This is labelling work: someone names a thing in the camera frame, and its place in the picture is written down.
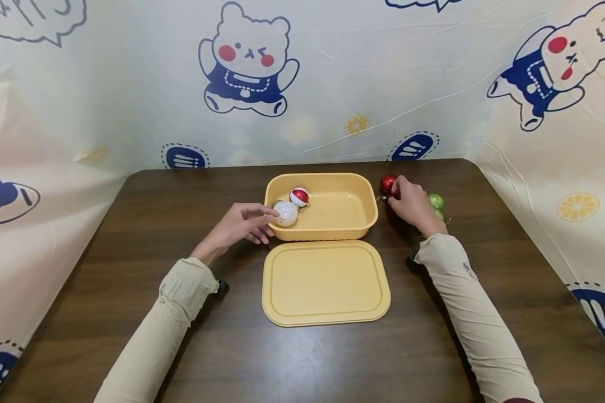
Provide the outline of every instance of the finger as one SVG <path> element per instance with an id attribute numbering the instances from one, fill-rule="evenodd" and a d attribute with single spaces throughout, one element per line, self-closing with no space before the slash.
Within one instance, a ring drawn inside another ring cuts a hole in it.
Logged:
<path id="1" fill-rule="evenodd" d="M 240 208 L 245 217 L 247 213 L 263 213 L 264 215 L 272 215 L 274 217 L 280 216 L 273 208 L 267 207 L 262 203 L 240 203 Z"/>
<path id="2" fill-rule="evenodd" d="M 276 234 L 273 232 L 273 230 L 271 229 L 271 227 L 269 227 L 268 225 L 263 225 L 260 227 L 261 230 L 264 231 L 265 234 L 267 234 L 269 237 L 274 237 L 276 236 Z"/>
<path id="3" fill-rule="evenodd" d="M 388 204 L 396 212 L 397 208 L 399 208 L 401 206 L 401 200 L 396 199 L 396 198 L 388 198 Z"/>
<path id="4" fill-rule="evenodd" d="M 255 228 L 259 228 L 261 226 L 269 224 L 272 220 L 272 215 L 260 215 L 259 217 L 253 217 L 251 219 L 244 220 L 244 230 L 246 232 L 251 232 Z"/>
<path id="5" fill-rule="evenodd" d="M 266 234 L 260 228 L 253 228 L 251 233 L 260 240 L 261 243 L 267 245 L 269 243 L 269 238 L 267 238 Z"/>
<path id="6" fill-rule="evenodd" d="M 401 189 L 401 183 L 409 183 L 405 176 L 399 175 L 394 183 L 392 183 L 392 194 L 398 195 Z"/>
<path id="7" fill-rule="evenodd" d="M 252 233 L 248 233 L 246 234 L 246 237 L 249 241 L 255 243 L 256 245 L 260 245 L 260 240 L 258 238 L 256 238 L 256 236 Z"/>

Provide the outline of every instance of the dark brown table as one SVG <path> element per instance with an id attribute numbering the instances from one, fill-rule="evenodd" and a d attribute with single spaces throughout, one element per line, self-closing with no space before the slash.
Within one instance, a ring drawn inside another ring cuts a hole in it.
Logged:
<path id="1" fill-rule="evenodd" d="M 355 172 L 374 186 L 405 174 L 446 200 L 448 229 L 497 306 L 545 402 L 605 402 L 605 341 L 480 170 L 464 160 L 142 171 L 125 183 L 6 383 L 0 402 L 87 403 L 157 298 L 163 276 L 235 201 L 264 199 L 292 172 Z M 392 305 L 365 324 L 280 328 L 263 313 L 270 247 L 241 242 L 213 272 L 161 402 L 482 401 L 443 306 L 406 267 L 418 233 L 387 215 L 364 238 L 379 250 Z"/>

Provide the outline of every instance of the long sleeve shirt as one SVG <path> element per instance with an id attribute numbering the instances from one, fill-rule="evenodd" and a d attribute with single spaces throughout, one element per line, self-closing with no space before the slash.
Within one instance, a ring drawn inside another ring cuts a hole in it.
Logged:
<path id="1" fill-rule="evenodd" d="M 471 269 L 456 238 L 436 234 L 421 243 L 426 266 L 487 403 L 542 403 L 522 353 Z M 217 292 L 210 269 L 195 258 L 175 264 L 159 298 L 121 352 L 95 403 L 152 403 L 190 323 Z"/>
<path id="2" fill-rule="evenodd" d="M 522 352 L 455 237 L 435 234 L 415 262 L 426 266 L 486 403 L 542 403 Z"/>

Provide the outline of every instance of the red ornament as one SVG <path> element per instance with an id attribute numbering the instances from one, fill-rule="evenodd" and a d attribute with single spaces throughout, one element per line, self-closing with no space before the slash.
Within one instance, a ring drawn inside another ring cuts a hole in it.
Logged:
<path id="1" fill-rule="evenodd" d="M 389 195 L 392 193 L 392 185 L 397 181 L 397 177 L 395 175 L 385 175 L 381 178 L 379 189 L 384 195 Z"/>
<path id="2" fill-rule="evenodd" d="M 304 188 L 294 188 L 289 193 L 289 200 L 299 208 L 307 207 L 309 205 L 309 194 Z"/>

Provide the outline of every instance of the printed backdrop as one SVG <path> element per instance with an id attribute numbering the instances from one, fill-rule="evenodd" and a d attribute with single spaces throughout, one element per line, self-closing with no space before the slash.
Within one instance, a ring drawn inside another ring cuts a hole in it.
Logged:
<path id="1" fill-rule="evenodd" d="M 605 1 L 0 0 L 0 387 L 135 171 L 452 157 L 605 337 Z"/>

